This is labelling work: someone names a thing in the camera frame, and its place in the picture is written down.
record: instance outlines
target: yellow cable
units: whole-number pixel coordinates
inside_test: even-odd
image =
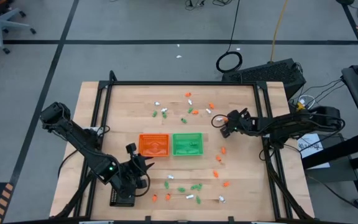
[[[283,9],[281,10],[280,18],[278,18],[278,22],[277,22],[276,29],[274,30],[274,37],[273,37],[273,43],[272,43],[272,54],[270,55],[270,62],[273,62],[273,56],[274,56],[274,43],[276,42],[277,30],[278,30],[278,27],[280,27],[281,20],[283,19],[283,15],[284,15],[285,7],[287,6],[287,2],[288,2],[288,0],[285,0],[285,3],[284,3],[284,6],[283,6]]]

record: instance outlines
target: black floor stripe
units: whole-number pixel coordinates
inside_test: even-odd
[[[52,60],[52,63],[50,65],[48,75],[47,75],[47,77],[45,79],[44,86],[42,87],[42,91],[41,91],[40,97],[38,99],[37,106],[35,107],[35,111],[34,111],[34,114],[32,116],[29,129],[27,130],[27,134],[25,135],[25,139],[24,139],[24,142],[23,142],[23,145],[22,145],[22,149],[20,151],[19,157],[17,158],[16,165],[14,167],[12,177],[11,177],[11,181],[10,181],[10,183],[12,185],[14,185],[14,186],[17,185],[17,181],[19,180],[20,173],[22,172],[24,161],[25,161],[25,158],[26,158],[27,153],[29,151],[30,143],[31,143],[32,137],[34,135],[35,128],[36,128],[37,123],[38,123],[38,118],[39,118],[40,113],[42,111],[42,108],[44,106],[45,99],[47,97],[47,93],[49,91],[49,87],[50,87],[50,84],[52,82],[53,75],[55,74],[55,70],[56,70],[57,64],[59,62],[60,54],[62,53],[62,50],[63,50],[64,41],[67,38],[67,34],[68,34],[69,29],[70,29],[71,22],[73,21],[73,17],[74,17],[74,13],[75,13],[77,5],[78,5],[78,1],[79,0],[74,0],[73,5],[71,7],[70,13],[68,15],[68,18],[67,18],[67,21],[66,21],[66,24],[65,24],[65,28],[63,30],[62,36],[60,37],[60,40],[59,40],[58,47],[56,49],[55,55],[53,56],[53,60]]]
[[[356,35],[357,41],[358,41],[358,31],[357,31],[357,28],[356,28],[357,25],[356,25],[356,22],[354,22],[352,13],[350,12],[349,7],[347,5],[342,4],[342,7],[343,7],[343,10],[345,11],[347,20],[351,24],[351,27],[352,27],[353,32],[354,32],[354,35]]]
[[[270,45],[272,40],[233,40],[232,44]],[[5,44],[59,44],[60,40],[4,40]],[[78,45],[229,44],[230,40],[64,40]],[[358,45],[358,40],[276,40],[277,45]]]

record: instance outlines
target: green tray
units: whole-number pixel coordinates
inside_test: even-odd
[[[203,152],[203,134],[172,134],[172,154],[174,156],[200,156]]]

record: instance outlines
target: wooden tabletop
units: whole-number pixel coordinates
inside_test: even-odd
[[[91,123],[97,86],[97,82],[84,82],[81,86],[73,120],[82,127]],[[185,92],[191,92],[193,108],[200,112],[198,115],[187,113],[189,104]],[[289,113],[282,83],[268,83],[268,93],[274,116]],[[129,160],[125,146],[132,142],[138,145],[140,133],[203,133],[204,154],[148,160],[155,162],[148,171],[150,190],[143,197],[137,197],[132,208],[110,207],[111,186],[98,181],[91,218],[144,220],[150,215],[152,220],[225,221],[228,216],[233,216],[236,221],[274,221],[266,166],[258,157],[262,150],[261,138],[233,133],[224,139],[219,129],[211,126],[214,114],[228,114],[245,107],[252,116],[257,116],[254,99],[251,86],[113,86],[107,118],[111,130],[104,137],[103,152],[125,162]],[[215,105],[212,114],[205,110],[210,102]],[[168,108],[167,118],[163,119],[161,112],[153,118],[153,110],[160,111],[161,108]],[[180,118],[185,118],[187,124],[183,124]],[[295,140],[289,140],[287,144],[296,147]],[[220,154],[221,146],[226,147],[226,155]],[[67,144],[65,157],[73,150],[73,146]],[[282,149],[281,153],[289,191],[305,212],[314,216],[299,153],[289,148]],[[221,156],[222,164],[216,160],[216,155]],[[60,212],[77,190],[82,164],[83,156],[77,153],[63,166],[51,215]],[[214,170],[218,171],[219,178],[214,177]],[[164,182],[168,174],[175,179],[168,180],[170,188],[167,190]],[[230,186],[223,187],[226,181]],[[201,191],[190,190],[192,185],[199,183],[203,184]],[[186,188],[186,192],[180,193],[178,187]],[[280,213],[284,217],[285,209],[278,188],[277,192]],[[165,200],[167,193],[171,194],[169,201]],[[153,194],[158,197],[154,203]],[[194,198],[186,199],[188,194],[198,195],[201,204],[198,205]],[[226,203],[219,203],[220,195]],[[81,214],[85,213],[87,198],[88,193],[85,193]]]

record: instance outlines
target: orange tray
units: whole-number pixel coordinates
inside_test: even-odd
[[[139,153],[142,156],[169,156],[169,134],[140,134]]]

